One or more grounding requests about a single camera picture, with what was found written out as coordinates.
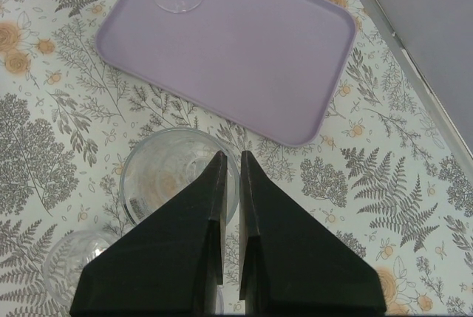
tray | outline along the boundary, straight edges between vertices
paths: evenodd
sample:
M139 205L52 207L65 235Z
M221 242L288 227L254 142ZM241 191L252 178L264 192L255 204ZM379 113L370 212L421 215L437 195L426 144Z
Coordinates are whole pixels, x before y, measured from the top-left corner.
M356 34L325 0L203 0L173 14L119 0L96 36L105 62L286 146L316 135Z

table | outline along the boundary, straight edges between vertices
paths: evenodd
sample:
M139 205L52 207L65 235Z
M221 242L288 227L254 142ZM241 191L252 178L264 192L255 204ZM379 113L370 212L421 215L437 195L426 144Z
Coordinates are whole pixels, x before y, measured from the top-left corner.
M116 1L0 0L2 312L66 315L44 287L49 249L70 231L127 232L118 179L130 148L189 126L236 156L253 151L378 271L390 313L473 313L473 188L358 0L331 0L353 14L358 36L320 135L300 149L102 62L93 35ZM227 313L244 312L238 223L236 214L227 229Z

tablecloth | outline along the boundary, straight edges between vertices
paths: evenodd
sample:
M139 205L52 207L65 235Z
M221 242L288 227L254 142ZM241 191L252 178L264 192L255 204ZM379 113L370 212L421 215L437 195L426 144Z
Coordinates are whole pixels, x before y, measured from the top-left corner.
M127 232L123 163L174 126L218 137L238 159L253 151L378 271L389 313L473 313L473 189L358 0L330 0L353 14L358 35L319 136L300 149L105 64L93 36L116 1L0 0L2 314L67 314L44 287L48 251L71 231ZM244 312L238 224L236 214L226 237L227 313Z

gray panel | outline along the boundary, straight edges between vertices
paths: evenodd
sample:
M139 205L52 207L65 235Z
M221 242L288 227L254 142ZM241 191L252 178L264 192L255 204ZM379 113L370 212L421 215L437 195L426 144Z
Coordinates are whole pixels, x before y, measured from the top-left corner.
M473 149L473 0L379 0L404 46Z

gray surface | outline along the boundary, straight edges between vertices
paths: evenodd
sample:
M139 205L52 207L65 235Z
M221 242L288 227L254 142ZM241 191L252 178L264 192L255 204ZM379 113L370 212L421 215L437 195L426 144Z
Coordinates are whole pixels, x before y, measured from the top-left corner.
M97 46L117 68L300 146L319 130L355 30L325 0L204 0L184 14L120 0Z
M473 148L473 0L379 0L467 146Z

